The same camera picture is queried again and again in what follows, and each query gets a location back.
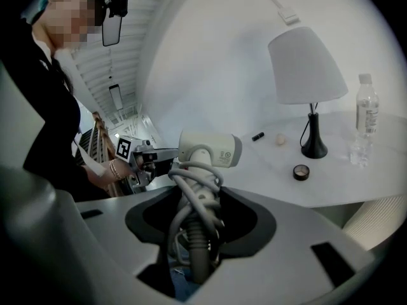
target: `hand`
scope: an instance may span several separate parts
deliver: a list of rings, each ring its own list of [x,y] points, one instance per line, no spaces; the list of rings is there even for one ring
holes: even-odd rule
[[[136,157],[135,163],[137,164],[139,170],[144,170],[145,172],[149,173],[153,173],[155,170],[154,163],[145,163],[141,155]]]
[[[119,175],[123,178],[128,176],[135,177],[135,173],[132,171],[130,165],[121,159],[117,158],[114,160],[114,167]]]

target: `round table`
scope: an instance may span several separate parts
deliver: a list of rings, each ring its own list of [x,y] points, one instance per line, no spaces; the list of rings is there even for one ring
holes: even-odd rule
[[[373,157],[365,168],[349,160],[355,137],[355,113],[319,115],[322,141],[328,155],[310,159],[302,155],[300,137],[308,118],[278,121],[243,136],[243,152],[235,168],[222,169],[224,186],[243,189],[304,207],[325,207],[407,194],[407,119],[380,113]],[[255,142],[251,137],[264,132]],[[278,133],[286,143],[278,146]],[[308,130],[303,144],[307,141]],[[295,180],[293,168],[310,169],[305,181]]]

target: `small round container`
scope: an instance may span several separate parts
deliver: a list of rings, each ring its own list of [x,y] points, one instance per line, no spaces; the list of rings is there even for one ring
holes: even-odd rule
[[[293,176],[296,180],[307,180],[310,176],[310,169],[306,165],[297,165],[293,169]]]

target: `plastic bottle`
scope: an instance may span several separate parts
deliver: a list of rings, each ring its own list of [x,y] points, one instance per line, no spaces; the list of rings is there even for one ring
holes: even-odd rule
[[[350,161],[365,167],[373,154],[373,136],[377,130],[379,98],[373,88],[371,75],[360,74],[361,87],[356,96],[356,139],[350,147]]]

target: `white wall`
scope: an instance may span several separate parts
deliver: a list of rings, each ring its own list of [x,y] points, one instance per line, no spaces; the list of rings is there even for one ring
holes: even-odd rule
[[[358,74],[372,73],[381,111],[407,118],[406,64],[369,0],[279,0],[319,35],[349,88],[319,112],[355,109]],[[268,43],[288,30],[270,0],[168,0],[142,52],[137,96],[160,136],[176,146],[183,128],[243,135],[305,116],[276,101]]]

